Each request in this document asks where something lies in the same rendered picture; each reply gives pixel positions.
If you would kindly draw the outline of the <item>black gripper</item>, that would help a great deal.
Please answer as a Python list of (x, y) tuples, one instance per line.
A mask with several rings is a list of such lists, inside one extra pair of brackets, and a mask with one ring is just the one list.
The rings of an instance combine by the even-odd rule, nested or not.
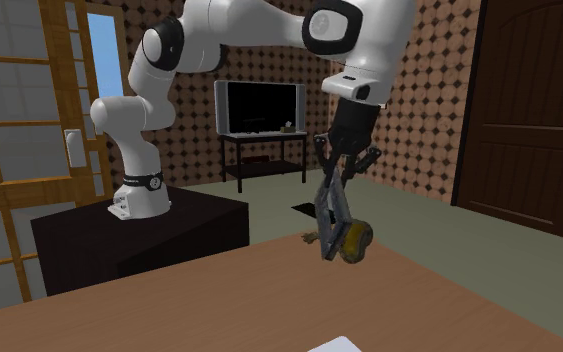
[[(356, 173), (364, 173), (382, 154), (378, 148), (369, 147), (362, 158), (358, 159), (357, 156), (371, 144), (380, 111), (379, 105), (339, 99), (328, 131), (333, 161), (325, 157), (327, 136), (314, 137), (315, 151), (324, 171), (323, 181), (314, 199), (321, 256), (324, 260), (332, 261), (337, 255), (343, 242), (343, 225), (357, 220), (351, 216), (346, 198), (347, 181)], [(341, 173), (336, 165), (340, 155), (348, 155)]]

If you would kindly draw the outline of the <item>yellow brown rounded object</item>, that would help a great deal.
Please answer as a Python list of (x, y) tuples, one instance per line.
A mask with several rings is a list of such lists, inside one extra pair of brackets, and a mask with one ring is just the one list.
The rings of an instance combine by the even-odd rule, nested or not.
[(336, 232), (337, 225), (331, 224), (332, 242), (322, 257), (332, 261), (339, 256), (348, 264), (357, 264), (365, 258), (366, 249), (373, 240), (373, 229), (365, 221), (353, 220), (350, 224), (341, 226)]

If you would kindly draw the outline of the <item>black television table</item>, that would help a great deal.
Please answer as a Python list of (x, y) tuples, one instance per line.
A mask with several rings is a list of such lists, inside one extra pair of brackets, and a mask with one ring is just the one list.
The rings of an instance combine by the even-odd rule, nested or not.
[[(265, 133), (246, 133), (246, 134), (221, 134), (220, 152), (221, 152), (221, 178), (223, 182), (227, 181), (227, 176), (231, 175), (237, 179), (237, 190), (242, 192), (242, 181), (248, 178), (257, 178), (263, 176), (271, 176), (278, 174), (301, 172), (301, 181), (306, 182), (307, 171), (307, 136), (304, 131), (293, 133), (282, 132), (265, 132)], [(285, 159), (285, 142), (301, 141), (302, 142), (302, 162), (300, 164), (289, 162)], [(231, 142), (236, 147), (236, 164), (226, 164), (225, 143)], [(280, 159), (274, 161), (243, 163), (241, 146), (244, 144), (279, 142), (280, 143)]]

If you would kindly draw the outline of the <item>silver framed television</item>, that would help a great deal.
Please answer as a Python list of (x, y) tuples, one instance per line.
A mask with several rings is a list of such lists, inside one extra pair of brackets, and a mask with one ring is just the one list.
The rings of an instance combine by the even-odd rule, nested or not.
[(306, 88), (303, 84), (217, 80), (214, 98), (219, 135), (305, 130)]

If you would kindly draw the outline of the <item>white flat object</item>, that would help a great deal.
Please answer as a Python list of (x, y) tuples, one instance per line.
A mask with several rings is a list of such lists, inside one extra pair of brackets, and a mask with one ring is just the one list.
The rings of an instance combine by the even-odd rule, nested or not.
[(326, 343), (314, 347), (307, 352), (362, 352), (346, 336), (336, 337)]

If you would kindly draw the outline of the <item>dark robot stand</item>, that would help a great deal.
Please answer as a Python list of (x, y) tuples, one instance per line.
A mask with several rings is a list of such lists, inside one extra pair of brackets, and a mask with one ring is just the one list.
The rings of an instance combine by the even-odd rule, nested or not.
[(214, 255), (250, 243), (241, 201), (168, 189), (170, 210), (120, 220), (109, 200), (31, 221), (49, 296)]

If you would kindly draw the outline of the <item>dark brown door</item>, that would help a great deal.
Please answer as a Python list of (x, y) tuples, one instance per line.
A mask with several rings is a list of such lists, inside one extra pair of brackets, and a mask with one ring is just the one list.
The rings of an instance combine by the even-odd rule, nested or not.
[(481, 0), (452, 202), (563, 237), (563, 0)]

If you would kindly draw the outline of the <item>wooden glass pane door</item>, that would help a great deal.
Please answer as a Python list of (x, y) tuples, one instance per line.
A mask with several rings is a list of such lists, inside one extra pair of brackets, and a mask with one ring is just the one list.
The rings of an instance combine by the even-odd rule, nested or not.
[(90, 106), (99, 95), (99, 30), (125, 85), (122, 12), (85, 0), (0, 0), (0, 309), (41, 298), (31, 223), (109, 199), (106, 139)]

